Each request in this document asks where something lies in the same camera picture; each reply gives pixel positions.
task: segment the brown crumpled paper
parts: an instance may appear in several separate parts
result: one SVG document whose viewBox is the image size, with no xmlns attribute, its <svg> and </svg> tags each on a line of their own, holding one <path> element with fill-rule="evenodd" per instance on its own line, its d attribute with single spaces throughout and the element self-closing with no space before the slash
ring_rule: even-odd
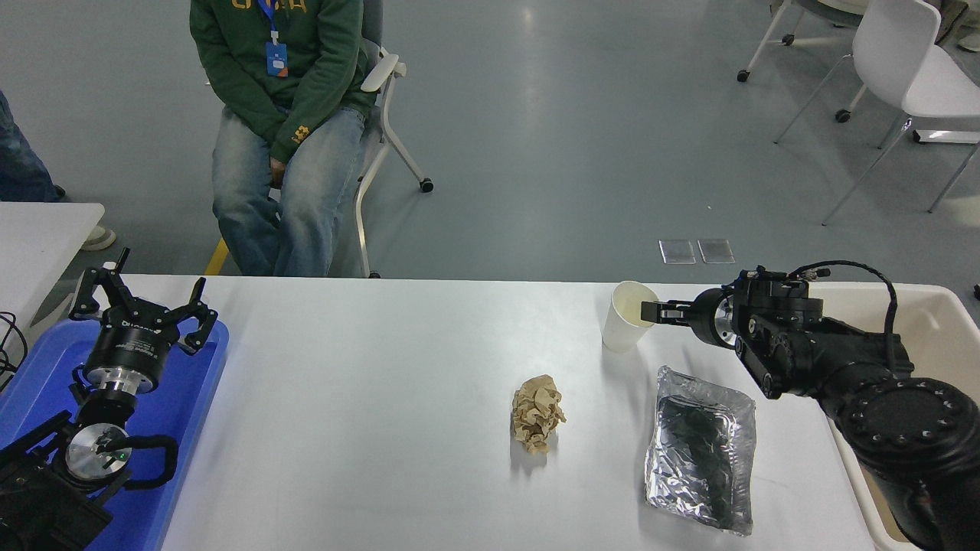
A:
<svg viewBox="0 0 980 551">
<path fill-rule="evenodd" d="M 562 394 L 555 388 L 551 376 L 542 375 L 528 379 L 514 393 L 514 440 L 533 453 L 548 453 L 548 435 L 565 422 L 558 403 Z"/>
</svg>

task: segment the plastic bag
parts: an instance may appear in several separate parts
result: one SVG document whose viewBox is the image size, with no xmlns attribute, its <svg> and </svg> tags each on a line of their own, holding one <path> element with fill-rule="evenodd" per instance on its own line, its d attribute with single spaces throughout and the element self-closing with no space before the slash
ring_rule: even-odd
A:
<svg viewBox="0 0 980 551">
<path fill-rule="evenodd" d="M 756 403 L 667 366 L 657 380 L 654 437 L 644 469 L 647 501 L 703 525 L 751 534 Z"/>
</svg>

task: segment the white paper cup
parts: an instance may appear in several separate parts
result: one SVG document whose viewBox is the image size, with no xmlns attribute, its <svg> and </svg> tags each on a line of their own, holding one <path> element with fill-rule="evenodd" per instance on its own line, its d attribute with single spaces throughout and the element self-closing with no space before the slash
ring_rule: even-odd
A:
<svg viewBox="0 0 980 551">
<path fill-rule="evenodd" d="M 627 352 L 636 346 L 653 325 L 640 319 L 640 303 L 657 300 L 657 293 L 643 283 L 623 281 L 617 285 L 603 326 L 603 344 L 613 352 Z"/>
</svg>

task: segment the white table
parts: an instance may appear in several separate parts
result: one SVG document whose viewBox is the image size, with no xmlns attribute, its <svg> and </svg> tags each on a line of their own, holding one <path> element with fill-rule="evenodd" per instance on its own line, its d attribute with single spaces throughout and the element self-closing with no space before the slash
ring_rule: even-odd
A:
<svg viewBox="0 0 980 551">
<path fill-rule="evenodd" d="M 0 311 L 27 328 L 105 212 L 98 203 L 0 202 Z"/>
<path fill-rule="evenodd" d="M 168 306 L 194 281 L 124 279 Z M 652 288 L 690 299 L 704 287 Z M 815 403 L 764 400 L 730 351 L 682 327 L 605 350 L 612 289 L 210 278 L 227 364 L 163 548 L 873 549 Z M 750 537 L 644 502 L 663 364 L 757 400 Z M 547 457 L 510 434 L 515 390 L 541 374 L 568 417 Z"/>
</svg>

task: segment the lanyard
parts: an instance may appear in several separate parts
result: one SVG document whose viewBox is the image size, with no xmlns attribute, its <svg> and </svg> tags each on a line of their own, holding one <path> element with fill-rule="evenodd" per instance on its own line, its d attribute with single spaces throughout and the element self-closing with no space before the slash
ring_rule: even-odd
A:
<svg viewBox="0 0 980 551">
<path fill-rule="evenodd" d="M 271 32 L 269 33 L 272 37 L 272 44 L 279 44 L 279 31 L 275 29 L 275 2 L 276 0 L 259 0 L 259 9 L 262 13 L 266 14 L 269 18 L 269 25 L 271 25 Z"/>
</svg>

